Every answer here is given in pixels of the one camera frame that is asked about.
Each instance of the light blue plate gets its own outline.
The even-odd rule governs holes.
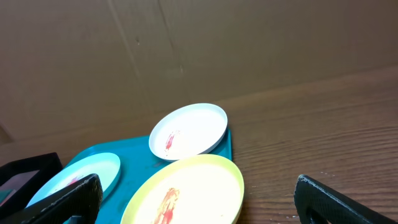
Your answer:
[[[27,207],[90,174],[98,175],[104,192],[103,199],[105,199],[119,180],[119,157],[113,153],[104,152],[77,161],[66,167],[43,185],[32,197]]]

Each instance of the yellow plate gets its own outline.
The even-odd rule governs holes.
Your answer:
[[[148,179],[130,199],[121,224],[236,223],[243,195],[242,173],[233,162],[198,155]]]

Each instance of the brown surface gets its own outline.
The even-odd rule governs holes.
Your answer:
[[[298,223],[307,174],[398,220],[398,67],[215,101],[229,117],[246,185],[239,223]],[[100,142],[149,134],[165,113],[0,147],[0,164],[56,151],[63,164]]]
[[[2,0],[16,141],[398,62],[396,0]]]
[[[9,143],[9,142],[12,142],[12,139],[0,125],[0,146],[2,144]]]

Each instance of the plate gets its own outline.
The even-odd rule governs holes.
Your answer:
[[[205,154],[220,143],[227,123],[226,113],[219,106],[184,106],[156,124],[149,136],[149,148],[155,156],[170,162]]]
[[[118,182],[120,176],[119,157],[113,153],[105,152],[75,162],[43,185],[32,197],[27,207],[90,174],[98,175],[104,192],[104,200]]]
[[[242,173],[211,154],[174,162],[133,195],[121,224],[236,223],[244,195]]]

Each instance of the teal tray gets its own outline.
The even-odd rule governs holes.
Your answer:
[[[113,141],[91,146],[74,157],[69,164],[88,156],[112,152],[119,156],[121,173],[115,188],[102,202],[97,224],[120,223],[124,209],[138,188],[161,168],[170,164],[151,153],[148,145],[149,136]],[[231,131],[226,130],[223,140],[210,152],[232,161]]]

